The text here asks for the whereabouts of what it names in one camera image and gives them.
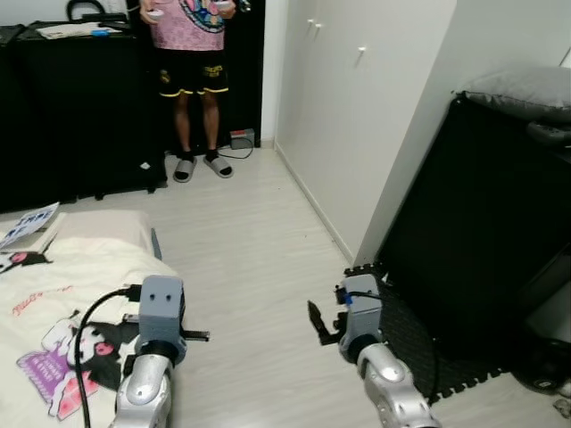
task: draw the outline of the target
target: person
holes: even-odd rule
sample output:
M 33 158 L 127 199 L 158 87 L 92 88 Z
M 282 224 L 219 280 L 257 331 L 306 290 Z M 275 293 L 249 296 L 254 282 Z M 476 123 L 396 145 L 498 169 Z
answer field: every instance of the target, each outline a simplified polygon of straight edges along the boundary
M 219 8 L 212 0 L 140 0 L 140 5 L 141 19 L 151 26 L 157 48 L 161 95 L 174 99 L 174 120 L 182 153 L 173 178 L 187 183 L 196 167 L 188 117 L 188 99 L 194 94 L 200 95 L 203 103 L 208 143 L 204 162 L 219 177 L 232 177 L 234 170 L 217 151 L 220 123 L 217 94 L 228 91 L 224 28 L 225 20 L 236 13 L 236 3 L 230 0 Z M 153 10 L 163 12 L 160 19 L 149 14 Z

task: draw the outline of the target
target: pink t-shirt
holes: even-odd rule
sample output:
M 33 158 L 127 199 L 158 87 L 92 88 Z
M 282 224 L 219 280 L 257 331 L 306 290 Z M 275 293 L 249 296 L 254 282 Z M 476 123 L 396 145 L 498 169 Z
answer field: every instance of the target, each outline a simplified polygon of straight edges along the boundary
M 177 51 L 221 51 L 224 20 L 211 0 L 159 0 L 164 15 L 151 26 L 154 45 Z

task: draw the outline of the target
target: light wood floor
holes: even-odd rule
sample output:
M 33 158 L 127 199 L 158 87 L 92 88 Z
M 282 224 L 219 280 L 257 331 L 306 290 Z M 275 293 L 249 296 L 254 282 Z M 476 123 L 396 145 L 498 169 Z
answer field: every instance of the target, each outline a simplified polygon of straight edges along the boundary
M 65 206 L 149 213 L 186 283 L 186 327 L 211 331 L 177 369 L 173 426 L 379 427 L 355 368 L 319 347 L 307 318 L 311 299 L 333 319 L 346 260 L 275 153 L 232 163 L 230 180 L 200 162 L 187 185 Z M 568 428 L 552 401 L 504 375 L 435 412 L 447 428 Z

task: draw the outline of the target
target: white wardrobe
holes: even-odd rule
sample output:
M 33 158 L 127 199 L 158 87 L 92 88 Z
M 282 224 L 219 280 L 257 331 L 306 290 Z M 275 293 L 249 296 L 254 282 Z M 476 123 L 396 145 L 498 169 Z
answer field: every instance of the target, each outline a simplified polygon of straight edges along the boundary
M 276 147 L 351 264 L 374 259 L 458 84 L 504 65 L 558 65 L 571 45 L 568 0 L 289 4 Z M 424 141 L 402 152 L 430 94 Z

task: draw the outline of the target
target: baseboard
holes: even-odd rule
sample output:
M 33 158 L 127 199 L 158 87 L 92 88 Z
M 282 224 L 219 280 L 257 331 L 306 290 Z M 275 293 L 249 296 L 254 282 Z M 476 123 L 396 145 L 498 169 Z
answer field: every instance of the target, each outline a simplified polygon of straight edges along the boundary
M 260 148 L 262 149 L 273 149 L 274 148 L 275 140 L 273 137 L 271 138 L 262 138 L 260 140 Z
M 311 193 L 310 189 L 305 185 L 305 183 L 303 183 L 302 178 L 297 174 L 297 172 L 295 172 L 295 169 L 292 167 L 292 164 L 287 159 L 286 154 L 284 153 L 284 151 L 277 142 L 275 142 L 275 149 L 281 160 L 284 162 L 285 167 L 292 175 L 297 185 L 302 189 L 303 194 L 305 194 L 305 197 L 310 202 L 311 206 L 313 207 L 313 209 L 315 210 L 315 212 L 318 214 L 319 218 L 325 225 L 327 231 L 331 235 L 331 238 L 335 241 L 337 247 L 339 247 L 339 250 L 341 250 L 341 253 L 345 256 L 345 258 L 349 262 L 349 265 L 353 266 L 355 257 L 352 255 L 351 250 L 349 250 L 349 247 L 347 246 L 343 238 L 339 235 L 339 232 L 337 232 L 337 230 L 333 226 L 333 223 L 331 223 L 329 218 L 327 218 L 325 211 L 321 209 L 321 207 L 319 206 L 319 202 L 317 202 L 317 200 Z

